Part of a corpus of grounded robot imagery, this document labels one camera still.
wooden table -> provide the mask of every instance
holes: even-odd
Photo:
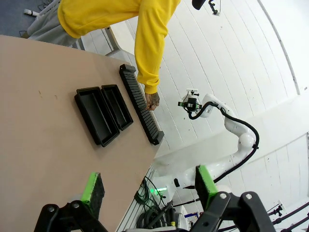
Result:
[[[158,146],[149,143],[118,74],[123,61],[0,36],[0,231],[33,231],[42,207],[64,206],[91,172],[105,187],[99,220],[115,231]],[[134,123],[95,145],[76,89],[117,84]]]

yellow hoodie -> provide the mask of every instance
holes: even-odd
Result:
[[[73,38],[139,16],[135,38],[138,81],[157,92],[167,23],[180,0],[62,0],[58,18]]]

hoodie sleeve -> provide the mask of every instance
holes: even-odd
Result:
[[[159,69],[164,51],[167,24],[180,0],[141,0],[135,38],[135,59],[139,70],[138,82],[145,93],[157,92]]]

person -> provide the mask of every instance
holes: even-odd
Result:
[[[147,109],[159,106],[159,69],[167,23],[180,0],[57,0],[38,17],[24,38],[71,46],[87,33],[139,16],[135,38],[138,82],[145,85]]]

green clamp pad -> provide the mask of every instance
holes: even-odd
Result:
[[[214,196],[218,193],[218,189],[206,166],[204,165],[196,167],[195,188],[203,209],[206,210],[212,202]]]
[[[105,190],[100,173],[91,173],[81,201],[88,206],[96,219],[98,219],[104,194]]]

